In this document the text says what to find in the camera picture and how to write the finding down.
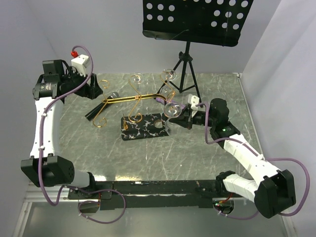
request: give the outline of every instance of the perforated metal panel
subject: perforated metal panel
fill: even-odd
[[[149,38],[236,46],[253,0],[143,0]]]

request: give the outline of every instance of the black music stand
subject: black music stand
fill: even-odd
[[[189,55],[191,42],[236,46],[252,2],[253,0],[143,0],[144,36],[157,40],[187,42],[185,52],[179,53],[179,61],[173,68],[176,70],[183,61],[180,87],[170,81],[180,93],[195,87],[201,98],[193,70],[193,58]],[[190,65],[194,85],[183,89],[187,63]]]

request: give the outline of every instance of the black marble tray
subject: black marble tray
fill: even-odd
[[[128,117],[125,117],[125,120],[128,125],[128,130],[123,129],[123,117],[120,119],[122,139],[124,141],[168,136],[164,126],[166,116],[163,113],[143,115],[143,119],[138,123],[129,121]],[[160,127],[155,126],[159,121],[161,121]]]

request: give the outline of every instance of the gray marble tabletop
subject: gray marble tabletop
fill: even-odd
[[[128,84],[131,74],[99,74],[110,87],[106,97],[116,91],[121,97],[133,96]],[[180,83],[180,76],[174,81]],[[244,99],[239,79],[234,74],[197,74],[202,101],[213,98],[227,100],[230,121],[255,149],[259,150],[252,120]],[[156,93],[162,85],[160,74],[144,74],[140,90]],[[185,78],[185,88],[193,84],[192,75]],[[184,103],[186,96],[195,94],[195,88],[175,95]],[[97,180],[194,180],[214,179],[220,172],[232,170],[249,177],[237,160],[218,145],[207,145],[204,127],[194,125],[176,136],[123,141],[120,119],[128,115],[135,101],[115,103],[102,116],[107,125],[95,127],[84,115],[97,106],[103,96],[95,100],[71,95],[66,98],[60,123],[60,146],[64,158],[71,160],[76,169],[91,172]],[[141,114],[161,113],[163,105],[154,99],[142,100],[136,111]]]

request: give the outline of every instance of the white wall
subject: white wall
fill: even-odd
[[[42,60],[56,55],[25,1],[1,1],[0,32],[0,232],[9,237],[28,184],[20,161],[29,158],[34,139],[32,88]]]
[[[86,45],[98,73],[161,72],[173,68],[185,42],[143,36],[142,0],[26,0],[58,57]],[[280,0],[255,0],[236,47],[193,43],[196,72],[242,72]]]
[[[315,29],[315,0],[282,0],[242,78],[265,155],[296,158],[311,174],[307,202],[292,217],[299,237],[315,236],[316,230]],[[303,171],[289,162],[277,165],[294,174],[299,202],[305,188]]]

